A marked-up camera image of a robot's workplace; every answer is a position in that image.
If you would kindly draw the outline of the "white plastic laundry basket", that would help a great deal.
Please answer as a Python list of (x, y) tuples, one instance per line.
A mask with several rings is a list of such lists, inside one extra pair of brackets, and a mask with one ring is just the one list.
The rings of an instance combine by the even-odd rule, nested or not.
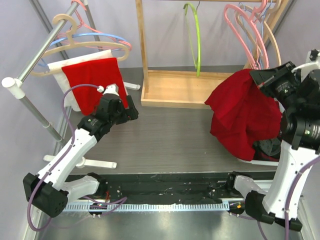
[(248, 112), (235, 157), (248, 164), (277, 166), (281, 153), (281, 120), (279, 102), (273, 98), (265, 101), (262, 107), (255, 105)]

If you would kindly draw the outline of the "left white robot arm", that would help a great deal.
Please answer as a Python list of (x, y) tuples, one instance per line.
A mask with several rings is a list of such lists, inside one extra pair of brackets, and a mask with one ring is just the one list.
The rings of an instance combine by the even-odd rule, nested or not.
[(27, 201), (51, 218), (57, 217), (77, 199), (93, 196), (100, 200), (107, 192), (106, 180), (90, 172), (84, 177), (67, 182), (71, 171), (114, 125), (138, 119), (133, 99), (127, 95), (122, 101), (107, 93), (100, 98), (96, 110), (81, 119), (73, 136), (53, 160), (37, 174), (28, 173), (23, 179)]

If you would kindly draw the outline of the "dark red skirt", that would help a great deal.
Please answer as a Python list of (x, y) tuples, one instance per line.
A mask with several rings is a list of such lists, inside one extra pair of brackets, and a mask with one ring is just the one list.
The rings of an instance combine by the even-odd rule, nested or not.
[(249, 68), (220, 83), (204, 102), (213, 111), (210, 133), (234, 157), (254, 159), (254, 142), (276, 138), (282, 114), (279, 103), (265, 96)]

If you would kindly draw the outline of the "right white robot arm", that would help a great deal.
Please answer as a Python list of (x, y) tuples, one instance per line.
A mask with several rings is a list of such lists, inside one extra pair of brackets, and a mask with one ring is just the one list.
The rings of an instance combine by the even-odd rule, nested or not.
[(233, 172), (226, 193), (245, 198), (247, 215), (267, 224), (276, 223), (285, 232), (302, 229), (298, 204), (312, 166), (320, 160), (320, 62), (300, 66), (287, 62), (267, 70), (250, 72), (256, 86), (284, 107), (279, 163), (268, 191), (252, 178)]

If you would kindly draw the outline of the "blue wire hanger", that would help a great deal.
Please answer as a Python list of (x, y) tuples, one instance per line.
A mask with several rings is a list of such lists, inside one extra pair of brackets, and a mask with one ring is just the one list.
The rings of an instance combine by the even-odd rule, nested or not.
[(239, 8), (243, 14), (236, 13), (235, 19), (238, 26), (245, 34), (245, 46), (248, 48), (248, 62), (252, 69), (261, 70), (269, 68), (269, 59), (267, 49), (263, 41), (264, 34), (267, 34), (271, 40), (274, 35), (266, 22), (266, 16), (269, 14), (269, 7), (266, 0), (262, 0), (260, 6), (251, 7), (240, 3)]

